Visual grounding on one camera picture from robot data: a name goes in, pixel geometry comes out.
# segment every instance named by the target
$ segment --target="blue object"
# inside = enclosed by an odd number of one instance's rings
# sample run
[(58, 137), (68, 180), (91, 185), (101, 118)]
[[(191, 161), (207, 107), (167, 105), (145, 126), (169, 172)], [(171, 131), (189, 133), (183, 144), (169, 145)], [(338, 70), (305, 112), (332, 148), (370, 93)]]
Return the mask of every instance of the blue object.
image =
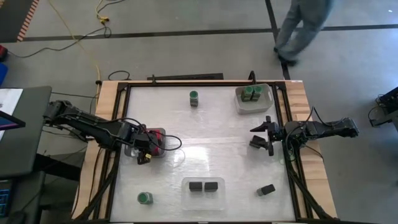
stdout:
[(7, 66), (3, 65), (2, 63), (0, 63), (0, 85), (2, 84), (4, 79), (6, 78), (7, 72), (8, 72)]

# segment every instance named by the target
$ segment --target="gray pants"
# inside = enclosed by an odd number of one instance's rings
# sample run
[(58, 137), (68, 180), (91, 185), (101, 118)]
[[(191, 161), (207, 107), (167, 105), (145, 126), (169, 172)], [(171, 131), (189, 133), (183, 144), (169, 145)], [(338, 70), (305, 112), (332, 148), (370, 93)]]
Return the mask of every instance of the gray pants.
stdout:
[[(292, 0), (275, 45), (281, 57), (294, 60), (311, 43), (328, 18), (333, 2), (334, 0)], [(300, 21), (303, 21), (303, 28), (289, 41)]]

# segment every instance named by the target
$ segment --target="black metal frame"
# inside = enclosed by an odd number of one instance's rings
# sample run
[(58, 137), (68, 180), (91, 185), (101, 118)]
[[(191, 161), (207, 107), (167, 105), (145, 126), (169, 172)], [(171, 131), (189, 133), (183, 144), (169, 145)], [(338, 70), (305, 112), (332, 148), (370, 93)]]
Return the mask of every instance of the black metal frame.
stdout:
[[(124, 98), (124, 103), (123, 103), (122, 116), (123, 117), (126, 116), (127, 108), (129, 106), (129, 100), (128, 99), (130, 98), (131, 88), (133, 88), (133, 87), (153, 87), (153, 86), (245, 86), (245, 85), (266, 83), (266, 84), (268, 84), (271, 87), (272, 94), (274, 95), (274, 100), (276, 102), (275, 105), (276, 105), (276, 114), (277, 114), (278, 123), (281, 126), (283, 126), (282, 111), (281, 111), (280, 104), (279, 104), (279, 96), (277, 94), (277, 90), (280, 90), (282, 92), (282, 96), (283, 96), (283, 100), (284, 100), (284, 105), (285, 105), (285, 110), (286, 110), (286, 114), (287, 114), (287, 117), (288, 117), (288, 121), (292, 120), (292, 114), (290, 112), (290, 105), (289, 105), (289, 101), (287, 99), (286, 85), (285, 85), (284, 82), (262, 82), (262, 81), (258, 82), (256, 80), (256, 76), (255, 76), (254, 72), (251, 72), (251, 74), (249, 76), (249, 79), (252, 80), (252, 82), (229, 82), (229, 81), (209, 82), (209, 81), (206, 81), (206, 80), (203, 80), (202, 82), (201, 81), (199, 81), (199, 82), (198, 81), (196, 81), (196, 82), (181, 82), (181, 81), (156, 82), (155, 80), (153, 80), (150, 83), (149, 82), (147, 82), (147, 83), (119, 82), (118, 83), (117, 93), (116, 93), (116, 98), (115, 98), (115, 104), (114, 104), (114, 108), (113, 108), (112, 119), (116, 119), (117, 114), (119, 112), (119, 106), (120, 106), (120, 103), (121, 103), (122, 92), (126, 93), (126, 96)], [(111, 153), (109, 151), (106, 151), (105, 156), (104, 156), (104, 161), (103, 161), (103, 168), (102, 168), (102, 171), (101, 171), (101, 177), (100, 177), (100, 180), (99, 180), (99, 185), (101, 185), (104, 182), (105, 178), (106, 178), (106, 174), (107, 174), (107, 171), (108, 171), (108, 164), (110, 162), (110, 159), (111, 159)], [(116, 155), (114, 157), (114, 162), (119, 163), (119, 160), (120, 160), (120, 151), (116, 152)], [(288, 166), (288, 162), (290, 162), (290, 161), (287, 159), (287, 156), (285, 156), (286, 168), (288, 168), (287, 167)], [(303, 167), (302, 167), (302, 163), (301, 163), (301, 159), (300, 158), (296, 159), (296, 166), (298, 167), (298, 170), (300, 172), (300, 179), (303, 182), (303, 184), (305, 185), (305, 177), (304, 177)], [(297, 221), (297, 220), (299, 220), (299, 218), (301, 218), (301, 216), (300, 216), (300, 208), (299, 208), (299, 201), (297, 199), (297, 192), (296, 192), (294, 181), (289, 176), (287, 176), (287, 177), (288, 177), (288, 180), (289, 180), (290, 193), (292, 194), (292, 203), (293, 203), (295, 220)], [(110, 216), (111, 216), (111, 210), (112, 210), (115, 186), (116, 186), (116, 178), (111, 182), (111, 185), (109, 186), (109, 196), (108, 196), (108, 202), (107, 202), (107, 206), (106, 206), (105, 219), (110, 219)], [(305, 201), (305, 207), (306, 207), (306, 210), (307, 210), (307, 216), (312, 218), (312, 209), (308, 209), (308, 208), (310, 208), (309, 204), (307, 203), (306, 200), (304, 200), (304, 201)], [(96, 208), (94, 210), (93, 219), (98, 219), (98, 216), (99, 216), (99, 213), (100, 213), (100, 206), (101, 206), (100, 203), (96, 206)]]

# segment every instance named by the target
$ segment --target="table frame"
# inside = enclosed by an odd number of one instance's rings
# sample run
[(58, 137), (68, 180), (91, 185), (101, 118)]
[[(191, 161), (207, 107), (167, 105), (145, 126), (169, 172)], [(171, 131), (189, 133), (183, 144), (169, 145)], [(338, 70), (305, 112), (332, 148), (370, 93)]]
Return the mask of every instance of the table frame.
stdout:
[[(250, 85), (255, 83), (255, 77), (254, 80), (195, 80), (195, 81), (121, 81), (117, 83), (117, 91), (116, 91), (116, 97), (114, 99), (114, 105), (113, 105), (113, 111), (112, 111), (112, 117), (108, 119), (116, 119), (120, 117), (124, 117), (127, 112), (127, 107), (128, 107), (128, 99), (130, 95), (130, 89), (135, 87), (135, 86), (244, 86), (244, 85)], [(279, 102), (275, 104), (276, 110), (277, 110), (277, 117), (278, 117), (278, 123), (279, 124), (284, 124), (287, 121), (292, 121), (294, 120), (293, 114), (291, 112), (291, 107), (289, 104), (289, 96), (287, 93), (287, 84), (291, 84), (293, 82), (285, 82), (285, 81), (266, 81), (266, 80), (259, 80), (257, 83), (266, 83), (270, 85), (272, 88), (272, 92), (274, 95), (275, 102)], [(94, 208), (93, 213), (92, 213), (92, 219), (96, 220), (99, 218), (105, 218), (109, 219), (111, 216), (111, 208), (112, 208), (112, 202), (113, 202), (113, 193), (114, 193), (114, 187), (116, 184), (116, 178), (109, 182), (107, 179), (107, 176), (109, 177), (109, 173), (111, 171), (114, 172), (113, 169), (116, 169), (117, 173), (117, 168), (118, 168), (118, 163), (119, 163), (119, 156), (120, 156), (120, 151), (118, 152), (110, 152), (106, 151), (105, 155), (103, 156), (103, 165), (101, 167), (101, 174), (99, 177), (99, 184), (98, 185), (103, 185), (104, 183), (109, 183), (110, 187), (105, 187), (105, 190), (102, 189), (100, 191), (103, 192), (102, 200), (99, 202), (99, 204)], [(305, 172), (302, 164), (302, 158), (300, 155), (300, 152), (297, 152), (297, 159), (295, 160), (294, 167), (296, 171), (298, 172), (298, 175), (303, 182), (303, 184), (307, 187), (306, 184), (306, 178), (305, 178)], [(310, 208), (308, 202), (302, 197), (301, 192), (297, 191), (294, 182), (289, 178), (289, 187), (290, 187), (290, 193), (292, 194), (292, 203), (294, 207), (294, 214), (295, 214), (295, 219), (298, 220), (299, 218), (313, 218), (312, 214), (312, 209)], [(335, 214), (334, 211), (334, 205), (333, 205), (333, 210), (327, 212), (331, 213), (331, 215)]]

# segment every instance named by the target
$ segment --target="red object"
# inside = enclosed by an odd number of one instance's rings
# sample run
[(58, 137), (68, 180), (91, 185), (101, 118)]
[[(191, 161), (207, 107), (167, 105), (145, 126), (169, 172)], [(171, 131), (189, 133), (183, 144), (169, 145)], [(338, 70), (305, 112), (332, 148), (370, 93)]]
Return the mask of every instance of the red object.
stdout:
[(7, 58), (8, 50), (7, 48), (0, 45), (0, 62), (4, 62)]

